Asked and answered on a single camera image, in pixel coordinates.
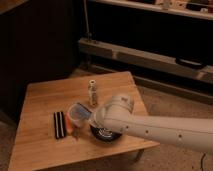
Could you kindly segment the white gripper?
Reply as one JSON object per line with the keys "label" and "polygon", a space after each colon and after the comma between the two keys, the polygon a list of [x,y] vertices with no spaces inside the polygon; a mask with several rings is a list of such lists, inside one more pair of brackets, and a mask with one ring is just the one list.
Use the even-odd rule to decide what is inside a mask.
{"label": "white gripper", "polygon": [[96,121],[96,113],[92,112],[88,120],[89,124],[95,128],[101,128],[101,125]]}

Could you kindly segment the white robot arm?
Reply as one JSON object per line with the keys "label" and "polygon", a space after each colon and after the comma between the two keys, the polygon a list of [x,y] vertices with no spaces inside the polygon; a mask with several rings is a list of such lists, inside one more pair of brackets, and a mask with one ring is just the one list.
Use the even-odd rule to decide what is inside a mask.
{"label": "white robot arm", "polygon": [[133,108],[129,95],[116,94],[91,114],[90,124],[213,155],[213,119],[135,115]]}

